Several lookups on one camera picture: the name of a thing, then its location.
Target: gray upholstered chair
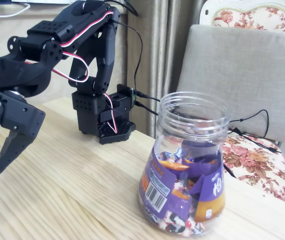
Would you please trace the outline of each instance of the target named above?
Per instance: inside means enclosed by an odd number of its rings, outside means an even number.
[[[193,25],[178,92],[217,96],[231,109],[231,118],[246,118],[266,109],[267,138],[285,142],[285,32]],[[241,131],[262,136],[267,118],[261,113],[240,123]],[[272,142],[254,138],[266,146]],[[285,201],[285,158],[231,134],[224,161],[237,178]]]

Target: jar rim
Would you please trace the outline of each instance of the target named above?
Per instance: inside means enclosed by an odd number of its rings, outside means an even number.
[[[187,118],[187,117],[183,117],[183,116],[178,116],[178,115],[168,111],[165,107],[165,104],[168,101],[172,101],[175,98],[191,98],[191,99],[198,99],[201,101],[210,102],[211,104],[216,105],[218,108],[221,108],[221,110],[223,110],[223,112],[225,113],[224,114],[225,116],[223,116],[221,118],[213,119],[213,120],[191,119],[191,118]],[[230,118],[231,118],[231,115],[230,115],[231,111],[230,111],[229,107],[227,107],[227,104],[225,101],[221,100],[219,97],[216,97],[216,96],[212,96],[212,95],[209,95],[206,93],[194,92],[194,91],[177,91],[177,92],[169,93],[160,99],[160,108],[162,108],[166,112],[167,116],[170,116],[173,118],[179,117],[180,120],[185,120],[185,121],[189,121],[192,123],[215,123],[215,122],[227,121],[226,124],[228,124],[230,121]]]

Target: chair backrest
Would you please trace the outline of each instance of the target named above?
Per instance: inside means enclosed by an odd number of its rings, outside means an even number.
[[[266,109],[267,137],[285,142],[285,32],[193,25],[177,91],[220,97],[232,119]],[[260,114],[232,125],[261,136],[266,119]]]
[[[285,32],[285,0],[208,0],[199,24]]]

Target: red and white wire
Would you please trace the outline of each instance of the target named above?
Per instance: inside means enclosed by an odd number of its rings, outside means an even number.
[[[72,58],[75,58],[75,59],[79,59],[80,61],[83,62],[83,64],[86,66],[86,78],[84,80],[77,80],[77,79],[73,79],[71,77],[69,77],[68,75],[62,73],[61,71],[57,70],[57,69],[52,69],[53,72],[55,72],[56,74],[59,74],[60,76],[68,79],[68,80],[71,80],[71,81],[74,81],[74,82],[78,82],[78,83],[84,83],[88,80],[89,78],[89,67],[87,66],[85,60],[83,60],[80,56],[76,55],[76,54],[73,54],[73,53],[70,53],[70,52],[66,52],[66,51],[63,51],[62,52],[63,55],[66,55],[66,56],[70,56]]]
[[[107,122],[107,123],[108,123],[109,127],[114,131],[114,133],[117,134],[118,133],[118,129],[117,129],[116,122],[115,122],[115,117],[114,117],[113,103],[112,103],[111,97],[107,93],[104,93],[104,95],[106,96],[106,98],[108,98],[108,100],[110,102],[111,116],[112,116],[112,121],[113,121],[114,128],[112,127],[112,125],[109,122]]]
[[[102,18],[100,18],[100,19],[98,19],[98,20],[92,22],[91,24],[89,24],[84,30],[82,30],[80,33],[76,34],[70,41],[67,41],[67,42],[64,42],[64,43],[60,43],[60,46],[62,46],[63,48],[66,48],[66,47],[70,46],[71,44],[73,44],[73,42],[74,42],[76,39],[80,38],[88,29],[90,29],[92,26],[94,26],[94,25],[98,24],[99,22],[101,22],[102,20],[104,20],[104,18],[105,18],[106,16],[108,16],[109,14],[114,14],[114,13],[113,13],[112,11],[106,12],[106,13],[102,16]]]

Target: jar opening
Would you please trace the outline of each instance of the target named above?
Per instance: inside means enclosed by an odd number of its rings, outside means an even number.
[[[226,131],[230,111],[217,97],[197,92],[174,92],[160,100],[159,124],[178,135],[199,137]]]

